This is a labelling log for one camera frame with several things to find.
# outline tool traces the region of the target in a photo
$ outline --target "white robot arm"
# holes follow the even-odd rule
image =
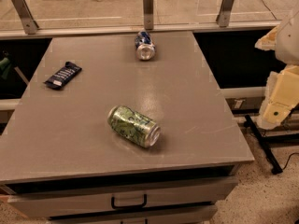
[[[258,49],[275,51],[278,60],[287,64],[279,74],[271,72],[265,99],[257,118],[263,129],[274,129],[299,103],[299,3],[282,23],[259,39]]]

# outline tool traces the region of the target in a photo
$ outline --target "drawer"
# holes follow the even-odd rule
[[[225,199],[237,184],[233,176],[201,178],[130,186],[79,189],[64,192],[17,195],[8,203],[28,217],[125,211],[183,203]]]
[[[104,215],[50,220],[47,224],[182,224],[210,220],[217,212],[215,205],[149,210],[130,214]]]

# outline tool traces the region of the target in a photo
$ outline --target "floor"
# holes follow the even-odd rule
[[[154,0],[155,24],[212,24],[222,0]],[[231,21],[275,21],[298,0],[235,0]],[[140,26],[142,0],[26,0],[40,29]],[[10,0],[0,0],[0,31],[22,29]]]
[[[40,28],[123,26],[142,24],[142,0],[26,0]],[[280,20],[298,0],[235,0],[232,21]],[[221,0],[155,0],[157,24],[213,23]],[[10,0],[0,0],[0,30],[21,29]],[[299,219],[299,156],[292,156],[280,175],[271,166],[256,139],[244,131],[256,161],[242,166],[239,185],[216,205],[211,224],[292,224]],[[275,155],[284,166],[298,147],[277,147]],[[45,224],[25,219],[0,202],[0,224]]]

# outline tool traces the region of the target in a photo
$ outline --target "can lid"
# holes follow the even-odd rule
[[[107,122],[108,122],[109,125],[111,125],[111,122],[112,122],[112,119],[113,119],[113,114],[114,114],[114,112],[115,112],[118,108],[119,108],[119,106],[116,105],[116,106],[114,106],[114,107],[110,110],[110,112],[109,112],[109,114],[108,114],[108,119],[107,119]]]
[[[146,137],[145,146],[146,147],[153,146],[157,142],[157,140],[160,136],[160,132],[161,132],[161,129],[158,125],[153,126],[152,129],[150,130],[149,134]]]
[[[141,60],[149,60],[155,55],[155,49],[152,45],[142,44],[137,49],[137,55]]]

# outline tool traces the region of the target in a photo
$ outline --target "glass panel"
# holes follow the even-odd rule
[[[26,0],[41,29],[143,24],[142,0]]]
[[[235,0],[231,21],[281,20],[299,0]],[[222,0],[154,0],[156,24],[216,23]]]
[[[231,21],[284,19],[299,0],[235,0]]]
[[[156,24],[216,22],[222,0],[154,0]]]
[[[298,0],[235,0],[231,21],[283,19]],[[41,29],[143,26],[143,0],[26,0]],[[154,0],[155,24],[216,24],[222,0]],[[0,0],[0,30],[21,29],[10,0]]]
[[[20,30],[21,20],[11,0],[0,0],[0,30]]]

